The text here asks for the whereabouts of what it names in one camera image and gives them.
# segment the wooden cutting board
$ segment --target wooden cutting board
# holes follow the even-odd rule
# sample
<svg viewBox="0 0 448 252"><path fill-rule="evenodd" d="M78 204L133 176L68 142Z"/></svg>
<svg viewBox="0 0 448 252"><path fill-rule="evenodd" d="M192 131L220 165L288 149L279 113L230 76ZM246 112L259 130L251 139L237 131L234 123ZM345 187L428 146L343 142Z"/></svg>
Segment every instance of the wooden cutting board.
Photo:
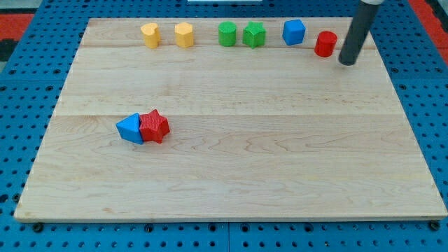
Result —
<svg viewBox="0 0 448 252"><path fill-rule="evenodd" d="M302 45L263 21L266 45L217 42L223 19L91 19L15 217L22 222L384 221L447 210L372 37L337 61L349 18L303 18ZM157 22L162 45L143 44ZM194 25L195 46L174 25ZM319 32L335 54L314 54ZM162 144L115 124L158 109Z"/></svg>

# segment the green block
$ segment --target green block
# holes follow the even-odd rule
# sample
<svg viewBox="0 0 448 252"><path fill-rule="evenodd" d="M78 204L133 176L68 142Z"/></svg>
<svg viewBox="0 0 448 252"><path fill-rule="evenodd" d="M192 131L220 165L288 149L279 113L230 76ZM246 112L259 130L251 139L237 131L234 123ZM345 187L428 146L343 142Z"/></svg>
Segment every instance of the green block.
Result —
<svg viewBox="0 0 448 252"><path fill-rule="evenodd" d="M229 21L220 23L218 41L222 46L233 46L237 42L237 25Z"/></svg>
<svg viewBox="0 0 448 252"><path fill-rule="evenodd" d="M252 49L257 46L263 46L266 40L266 30L263 28L262 22L249 22L244 28L243 43Z"/></svg>

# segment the yellow block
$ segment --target yellow block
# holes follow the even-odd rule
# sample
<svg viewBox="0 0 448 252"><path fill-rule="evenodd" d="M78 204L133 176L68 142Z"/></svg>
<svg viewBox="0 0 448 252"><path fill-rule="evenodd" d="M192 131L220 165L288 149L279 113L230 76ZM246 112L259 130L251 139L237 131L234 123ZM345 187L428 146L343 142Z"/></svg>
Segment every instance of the yellow block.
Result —
<svg viewBox="0 0 448 252"><path fill-rule="evenodd" d="M186 22L176 24L174 27L176 33L176 44L182 48L189 48L194 44L193 26Z"/></svg>
<svg viewBox="0 0 448 252"><path fill-rule="evenodd" d="M157 48L160 42L160 32L159 26L156 23L145 24L140 27L141 33L143 34L143 40L145 45L151 49Z"/></svg>

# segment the blue cube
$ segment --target blue cube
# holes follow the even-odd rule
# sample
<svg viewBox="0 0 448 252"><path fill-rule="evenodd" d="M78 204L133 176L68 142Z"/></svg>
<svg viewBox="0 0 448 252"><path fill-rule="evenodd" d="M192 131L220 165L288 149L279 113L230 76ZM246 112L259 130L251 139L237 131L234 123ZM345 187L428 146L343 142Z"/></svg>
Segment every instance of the blue cube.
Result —
<svg viewBox="0 0 448 252"><path fill-rule="evenodd" d="M283 40L286 45L297 45L303 42L305 26L301 20L289 20L283 26Z"/></svg>
<svg viewBox="0 0 448 252"><path fill-rule="evenodd" d="M117 130L121 138L134 142L136 144L143 144L143 138L140 134L140 117L138 113L126 117L117 123Z"/></svg>

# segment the toy block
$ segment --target toy block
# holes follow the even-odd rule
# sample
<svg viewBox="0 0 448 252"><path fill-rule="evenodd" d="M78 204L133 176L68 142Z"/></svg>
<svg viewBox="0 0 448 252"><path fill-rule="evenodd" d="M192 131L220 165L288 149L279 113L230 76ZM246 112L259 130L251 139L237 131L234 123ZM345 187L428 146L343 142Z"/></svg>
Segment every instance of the toy block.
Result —
<svg viewBox="0 0 448 252"><path fill-rule="evenodd" d="M286 42L286 45L291 46L302 43L305 29L301 20L286 21L283 26L283 40Z"/></svg>
<svg viewBox="0 0 448 252"><path fill-rule="evenodd" d="M140 117L138 113L130 115L116 124L121 138L136 144L143 144L140 134Z"/></svg>
<svg viewBox="0 0 448 252"><path fill-rule="evenodd" d="M151 49L155 49L159 46L160 42L160 32L159 26L156 23L145 24L140 27L141 33L143 34L143 40L145 45Z"/></svg>
<svg viewBox="0 0 448 252"><path fill-rule="evenodd" d="M169 133L168 119L161 116L157 109L140 115L140 133L143 141L161 144L163 136Z"/></svg>
<svg viewBox="0 0 448 252"><path fill-rule="evenodd" d="M337 42L337 35L331 31L322 31L316 42L314 52L321 57L329 57L333 54Z"/></svg>
<svg viewBox="0 0 448 252"><path fill-rule="evenodd" d="M176 33L176 44L182 48L189 48L194 45L193 26L186 22L176 24L174 27Z"/></svg>
<svg viewBox="0 0 448 252"><path fill-rule="evenodd" d="M243 31L243 43L252 49L263 46L266 39L266 30L262 22L249 22Z"/></svg>
<svg viewBox="0 0 448 252"><path fill-rule="evenodd" d="M237 25L233 22L222 22L218 26L218 42L222 46L234 46L237 42Z"/></svg>

